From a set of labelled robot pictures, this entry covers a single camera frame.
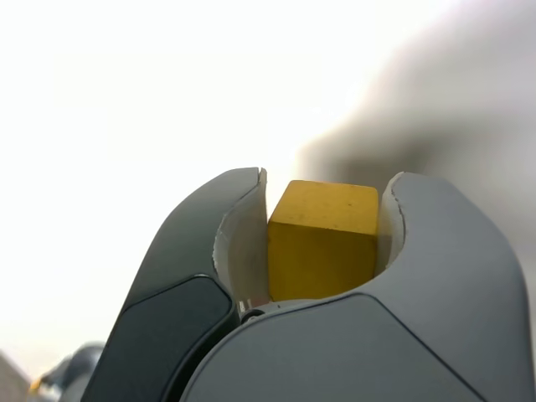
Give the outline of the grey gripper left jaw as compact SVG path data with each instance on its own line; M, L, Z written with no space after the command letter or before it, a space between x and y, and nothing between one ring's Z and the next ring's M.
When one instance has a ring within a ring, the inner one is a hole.
M269 302L266 172L229 170L162 223L131 284L85 401L178 401L205 355Z

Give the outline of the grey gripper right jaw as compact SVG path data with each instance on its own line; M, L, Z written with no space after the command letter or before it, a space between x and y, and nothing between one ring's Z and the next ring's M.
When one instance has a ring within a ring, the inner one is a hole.
M386 269L265 314L202 361L185 401L523 401L526 285L497 226L446 180L383 196Z

